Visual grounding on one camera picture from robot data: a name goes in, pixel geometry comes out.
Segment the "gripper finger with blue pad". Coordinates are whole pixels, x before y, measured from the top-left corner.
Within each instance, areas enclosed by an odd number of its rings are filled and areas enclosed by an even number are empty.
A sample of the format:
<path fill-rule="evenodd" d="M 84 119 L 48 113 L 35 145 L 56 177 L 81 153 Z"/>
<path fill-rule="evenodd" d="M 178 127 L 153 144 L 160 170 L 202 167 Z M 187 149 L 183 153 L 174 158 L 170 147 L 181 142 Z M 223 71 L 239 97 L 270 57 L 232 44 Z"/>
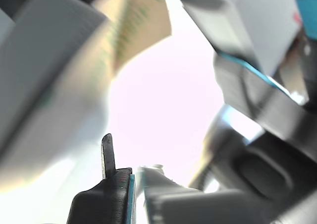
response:
<path fill-rule="evenodd" d="M 288 91 L 247 62 L 226 54 L 214 59 L 216 80 L 226 103 L 260 125 L 303 125 L 309 113 Z"/>
<path fill-rule="evenodd" d="M 317 109 L 317 0 L 295 0 L 302 20 L 301 69 L 308 94 L 305 105 Z"/>

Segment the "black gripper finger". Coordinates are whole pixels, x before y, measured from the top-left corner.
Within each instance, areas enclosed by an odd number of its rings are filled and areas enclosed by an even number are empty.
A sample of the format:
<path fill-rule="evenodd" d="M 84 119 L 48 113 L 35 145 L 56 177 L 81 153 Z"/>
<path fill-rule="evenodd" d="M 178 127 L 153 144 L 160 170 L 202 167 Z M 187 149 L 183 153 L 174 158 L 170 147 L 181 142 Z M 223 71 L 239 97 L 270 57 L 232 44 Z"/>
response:
<path fill-rule="evenodd" d="M 198 180 L 214 179 L 220 189 L 186 188 L 159 168 L 140 167 L 141 189 L 151 224 L 264 224 L 264 201 L 278 190 L 279 173 L 269 166 L 239 165 L 230 181 L 209 172 Z"/>

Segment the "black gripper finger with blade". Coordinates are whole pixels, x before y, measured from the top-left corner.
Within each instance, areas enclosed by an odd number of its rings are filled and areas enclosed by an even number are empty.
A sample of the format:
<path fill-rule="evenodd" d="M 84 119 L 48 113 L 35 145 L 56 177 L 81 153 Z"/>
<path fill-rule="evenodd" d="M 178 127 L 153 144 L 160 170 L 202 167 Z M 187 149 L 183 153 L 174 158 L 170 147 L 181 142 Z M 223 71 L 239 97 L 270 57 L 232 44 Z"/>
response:
<path fill-rule="evenodd" d="M 72 200 L 68 224 L 135 224 L 135 175 L 132 168 L 116 169 L 112 135 L 102 138 L 103 179 Z"/>

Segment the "dark second gripper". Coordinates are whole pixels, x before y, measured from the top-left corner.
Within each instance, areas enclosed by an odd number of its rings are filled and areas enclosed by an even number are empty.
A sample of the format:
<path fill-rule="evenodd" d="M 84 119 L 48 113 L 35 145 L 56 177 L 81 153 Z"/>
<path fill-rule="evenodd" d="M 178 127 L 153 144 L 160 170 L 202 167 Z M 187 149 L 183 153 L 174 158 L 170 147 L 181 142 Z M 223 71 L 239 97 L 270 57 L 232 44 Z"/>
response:
<path fill-rule="evenodd" d="M 275 135 L 238 127 L 242 115 L 223 105 L 204 140 L 206 163 L 202 189 L 212 181 L 220 190 L 238 190 L 251 198 L 263 218 L 315 218 L 317 165 Z"/>

